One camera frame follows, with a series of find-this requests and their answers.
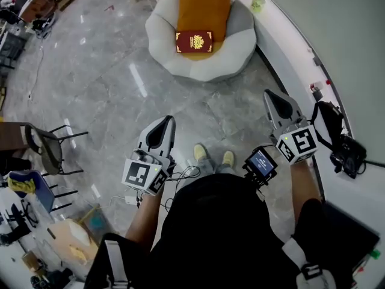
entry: yellow sneaker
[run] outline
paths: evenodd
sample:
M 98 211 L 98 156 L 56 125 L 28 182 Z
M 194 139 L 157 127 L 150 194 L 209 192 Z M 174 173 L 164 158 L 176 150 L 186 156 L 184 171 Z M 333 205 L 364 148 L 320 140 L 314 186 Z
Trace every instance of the yellow sneaker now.
M 232 168 L 234 166 L 234 153 L 231 151 L 226 151 L 223 155 L 222 164 L 228 164 Z
M 194 158 L 196 161 L 199 161 L 201 158 L 207 158 L 206 149 L 200 143 L 194 146 Z

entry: marble floor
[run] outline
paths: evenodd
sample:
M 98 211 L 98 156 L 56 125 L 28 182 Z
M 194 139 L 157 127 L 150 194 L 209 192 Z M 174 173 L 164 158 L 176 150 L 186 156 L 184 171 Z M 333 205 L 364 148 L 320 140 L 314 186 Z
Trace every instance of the marble floor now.
M 75 188 L 79 194 L 69 196 L 66 200 L 74 204 L 46 217 L 47 223 L 79 217 L 89 204 L 100 204 L 113 230 L 124 234 L 137 210 L 119 198 L 135 194 L 120 183 L 125 158 L 140 131 L 161 116 L 176 119 L 171 154 L 181 168 L 194 164 L 193 146 L 201 142 L 216 162 L 226 149 L 234 151 L 236 171 L 243 175 L 243 161 L 256 146 L 269 142 L 262 93 L 279 88 L 260 56 L 255 53 L 239 75 L 223 82 L 176 78 L 147 50 L 144 23 L 151 10 L 147 0 L 76 0 L 60 13 L 46 40 L 30 39 L 8 77 L 5 120 L 53 129 L 68 119 L 74 132 L 90 132 L 75 139 L 76 147 L 64 143 L 64 168 L 81 167 L 84 173 L 48 177 L 59 183 L 58 192 Z M 284 159 L 274 149 L 271 154 L 279 174 L 263 194 L 273 230 L 285 240 L 294 230 L 291 177 Z M 42 169 L 35 155 L 29 157 Z M 167 182 L 163 203 L 174 189 L 175 182 Z M 242 199 L 234 198 L 229 209 L 238 204 Z M 166 215 L 161 207 L 159 227 Z

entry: gold emblem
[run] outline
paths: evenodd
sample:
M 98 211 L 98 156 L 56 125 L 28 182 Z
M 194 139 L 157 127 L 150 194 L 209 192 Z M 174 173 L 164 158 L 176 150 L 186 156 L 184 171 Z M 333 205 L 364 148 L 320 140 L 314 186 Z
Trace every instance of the gold emblem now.
M 200 49 L 205 44 L 205 41 L 202 39 L 202 36 L 195 35 L 190 37 L 190 47 L 194 49 Z

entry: passport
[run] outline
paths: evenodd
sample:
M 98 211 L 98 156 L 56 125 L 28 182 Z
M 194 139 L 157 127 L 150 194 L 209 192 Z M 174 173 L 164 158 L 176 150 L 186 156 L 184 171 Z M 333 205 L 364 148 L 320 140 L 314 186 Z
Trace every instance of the passport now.
M 177 31 L 176 52 L 212 52 L 212 31 Z

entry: white counter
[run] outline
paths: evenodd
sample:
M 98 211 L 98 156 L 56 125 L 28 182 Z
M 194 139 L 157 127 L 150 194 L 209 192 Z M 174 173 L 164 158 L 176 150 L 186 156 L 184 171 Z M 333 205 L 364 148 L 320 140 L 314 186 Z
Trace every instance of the white counter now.
M 251 0 L 240 1 L 247 7 L 251 6 Z M 262 11 L 255 13 L 254 18 L 258 47 L 289 95 L 298 102 L 302 112 L 311 118 L 315 99 L 309 85 L 317 81 L 324 83 L 322 101 L 340 105 L 331 86 L 325 84 L 326 75 L 315 65 L 312 49 L 286 15 L 271 0 L 266 0 Z M 330 141 L 320 114 L 315 128 L 324 139 Z M 385 236 L 385 170 L 368 165 L 363 175 L 351 179 L 344 173 L 334 173 L 330 153 L 330 150 L 319 144 L 315 154 L 325 198 L 377 231 L 382 238 Z M 377 249 L 384 255 L 378 260 L 370 259 L 365 271 L 355 277 L 361 288 L 374 288 L 385 275 L 385 246 L 380 244 Z

